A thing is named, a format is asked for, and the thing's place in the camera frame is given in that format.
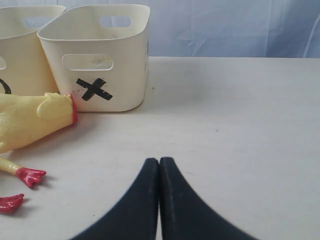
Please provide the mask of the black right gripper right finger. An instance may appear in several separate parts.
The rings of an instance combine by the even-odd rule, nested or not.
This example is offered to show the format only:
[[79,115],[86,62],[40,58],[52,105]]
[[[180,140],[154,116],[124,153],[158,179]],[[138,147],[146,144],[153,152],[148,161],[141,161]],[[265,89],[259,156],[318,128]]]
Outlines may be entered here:
[[160,219],[164,240],[254,240],[210,208],[171,157],[159,162]]

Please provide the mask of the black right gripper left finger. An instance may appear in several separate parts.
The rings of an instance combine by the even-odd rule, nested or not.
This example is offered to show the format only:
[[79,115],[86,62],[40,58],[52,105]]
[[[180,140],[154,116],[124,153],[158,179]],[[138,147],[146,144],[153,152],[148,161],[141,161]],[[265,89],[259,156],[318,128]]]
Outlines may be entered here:
[[160,166],[155,158],[144,161],[122,198],[74,240],[154,240],[159,212]]

